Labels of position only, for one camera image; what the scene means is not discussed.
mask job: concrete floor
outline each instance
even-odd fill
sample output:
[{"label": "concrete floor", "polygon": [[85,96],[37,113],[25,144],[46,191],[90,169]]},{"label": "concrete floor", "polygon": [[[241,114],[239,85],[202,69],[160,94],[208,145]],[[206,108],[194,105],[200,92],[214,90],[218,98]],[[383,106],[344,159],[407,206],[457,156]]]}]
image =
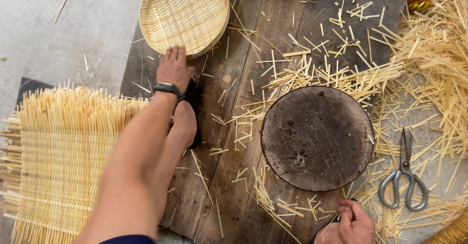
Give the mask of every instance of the concrete floor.
[{"label": "concrete floor", "polygon": [[[13,109],[22,76],[50,84],[70,78],[78,84],[90,87],[99,84],[110,93],[118,92],[127,60],[125,55],[137,24],[139,3],[140,0],[68,0],[54,24],[62,0],[0,0],[0,57],[7,57],[6,62],[0,62],[0,117],[6,117]],[[89,71],[86,71],[82,47]],[[420,122],[436,110],[423,112],[427,115],[412,111],[402,122]],[[420,127],[416,132],[419,142],[413,145],[431,144],[439,135],[430,131],[431,127]],[[390,140],[399,144],[400,134],[389,133]],[[466,160],[460,165],[460,177],[450,196],[444,196],[443,192],[455,165],[444,166],[442,177],[436,179],[437,164],[430,163],[422,180],[428,187],[437,183],[431,193],[450,199],[460,192],[468,166]],[[8,221],[0,223],[2,237],[8,225]],[[408,239],[408,243],[418,243],[432,235],[436,227],[406,230],[401,237]],[[160,243],[190,243],[171,233],[161,236]]]}]

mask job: black watch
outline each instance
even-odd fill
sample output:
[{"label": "black watch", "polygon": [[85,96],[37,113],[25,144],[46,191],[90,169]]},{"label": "black watch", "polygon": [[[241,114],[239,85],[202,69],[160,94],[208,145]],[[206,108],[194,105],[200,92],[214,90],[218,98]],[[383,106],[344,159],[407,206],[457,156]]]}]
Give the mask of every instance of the black watch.
[{"label": "black watch", "polygon": [[156,91],[172,92],[175,95],[177,95],[178,101],[182,101],[184,99],[184,95],[180,94],[179,88],[177,86],[175,86],[174,84],[156,83],[155,89],[153,90],[153,93],[155,93]]}]

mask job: round metal plate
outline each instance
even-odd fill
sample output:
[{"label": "round metal plate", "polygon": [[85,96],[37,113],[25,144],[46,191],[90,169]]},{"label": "round metal plate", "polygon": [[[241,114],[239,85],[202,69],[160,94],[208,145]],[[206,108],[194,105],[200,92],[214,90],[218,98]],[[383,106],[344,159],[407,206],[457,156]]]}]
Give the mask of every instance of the round metal plate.
[{"label": "round metal plate", "polygon": [[279,98],[267,111],[260,140],[271,169],[292,186],[330,191],[355,180],[373,152],[373,127],[351,96],[307,86]]}]

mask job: woven bamboo basket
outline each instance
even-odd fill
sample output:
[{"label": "woven bamboo basket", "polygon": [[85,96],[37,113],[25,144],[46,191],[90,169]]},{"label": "woven bamboo basket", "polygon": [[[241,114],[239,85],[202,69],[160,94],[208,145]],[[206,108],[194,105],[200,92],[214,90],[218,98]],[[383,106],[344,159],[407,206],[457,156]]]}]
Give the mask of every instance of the woven bamboo basket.
[{"label": "woven bamboo basket", "polygon": [[229,0],[142,0],[140,26],[154,50],[184,45],[188,56],[210,50],[229,20]]}]

